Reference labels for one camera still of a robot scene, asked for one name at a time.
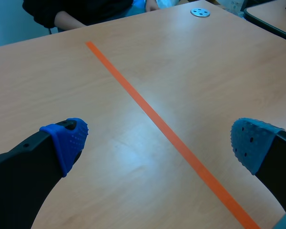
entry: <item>light blue rubber pad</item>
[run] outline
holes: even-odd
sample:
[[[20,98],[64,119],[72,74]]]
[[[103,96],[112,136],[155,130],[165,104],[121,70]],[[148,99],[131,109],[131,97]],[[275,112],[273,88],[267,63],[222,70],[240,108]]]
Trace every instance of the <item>light blue rubber pad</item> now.
[[[76,121],[74,130],[68,130],[61,125],[50,124],[39,130],[47,132],[52,136],[56,149],[56,156],[61,166],[62,177],[72,169],[76,156],[84,149],[88,135],[88,125],[80,118],[68,118]]]
[[[284,130],[250,118],[240,118],[231,129],[231,144],[238,161],[252,175],[259,170],[276,134]]]

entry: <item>orange tape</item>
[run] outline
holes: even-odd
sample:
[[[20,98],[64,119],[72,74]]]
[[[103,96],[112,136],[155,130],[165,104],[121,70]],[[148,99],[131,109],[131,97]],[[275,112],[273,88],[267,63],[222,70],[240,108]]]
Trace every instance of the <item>orange tape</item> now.
[[[136,89],[124,78],[124,76],[114,67],[114,65],[101,53],[101,51],[92,43],[86,42],[88,48],[102,62],[107,70],[114,76],[120,85],[128,92],[128,94],[136,101],[136,103],[144,110],[156,126],[162,131],[166,138],[173,144],[178,152],[196,171],[199,177],[209,186],[227,209],[235,216],[235,218],[246,229],[259,229],[260,227],[245,212],[245,210],[236,202],[236,200],[225,190],[219,181],[210,173],[209,170],[199,161],[199,159],[191,152],[191,150],[183,143],[183,141],[175,134],[175,132],[165,123],[165,121],[157,114],[157,112],[143,99]]]

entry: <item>metal grommet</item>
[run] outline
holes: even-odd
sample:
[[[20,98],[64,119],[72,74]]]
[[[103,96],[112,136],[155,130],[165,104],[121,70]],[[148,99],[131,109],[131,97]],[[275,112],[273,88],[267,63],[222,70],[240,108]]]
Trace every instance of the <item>metal grommet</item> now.
[[[193,14],[194,16],[197,17],[208,17],[210,16],[210,11],[206,10],[206,9],[202,9],[202,8],[195,8],[191,10],[191,14]]]

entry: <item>black sleeve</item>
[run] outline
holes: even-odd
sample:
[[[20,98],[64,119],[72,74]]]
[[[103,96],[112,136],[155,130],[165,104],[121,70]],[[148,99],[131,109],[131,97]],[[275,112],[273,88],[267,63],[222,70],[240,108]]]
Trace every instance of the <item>black sleeve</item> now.
[[[55,27],[55,16],[63,11],[62,0],[24,0],[22,7],[46,28]]]

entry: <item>desk surface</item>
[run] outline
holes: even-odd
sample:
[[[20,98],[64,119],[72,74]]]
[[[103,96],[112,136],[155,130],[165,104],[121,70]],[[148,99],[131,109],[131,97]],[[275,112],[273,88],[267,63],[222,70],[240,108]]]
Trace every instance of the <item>desk surface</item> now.
[[[234,157],[230,128],[246,116],[286,129],[286,40],[197,1],[0,47],[0,153],[67,117],[90,128],[34,229],[242,228],[86,41],[261,228],[275,225],[284,211]]]
[[[275,0],[246,9],[247,14],[286,32],[286,0]]]

